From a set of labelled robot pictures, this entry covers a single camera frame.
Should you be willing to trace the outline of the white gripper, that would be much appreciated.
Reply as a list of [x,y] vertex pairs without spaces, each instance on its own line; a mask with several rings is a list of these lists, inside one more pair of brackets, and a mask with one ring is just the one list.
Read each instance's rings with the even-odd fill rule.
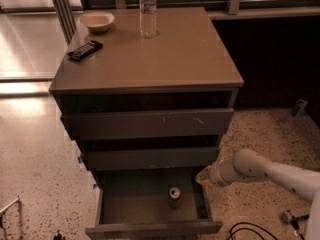
[[201,186],[211,186],[212,183],[218,186],[228,186],[238,179],[238,174],[231,159],[214,162],[206,166],[196,175],[196,182]]

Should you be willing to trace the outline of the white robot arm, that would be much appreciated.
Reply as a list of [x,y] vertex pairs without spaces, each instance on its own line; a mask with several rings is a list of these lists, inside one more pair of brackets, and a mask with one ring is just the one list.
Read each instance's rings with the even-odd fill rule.
[[202,186],[268,180],[311,204],[305,240],[320,240],[320,173],[273,162],[251,149],[208,165],[195,178]]

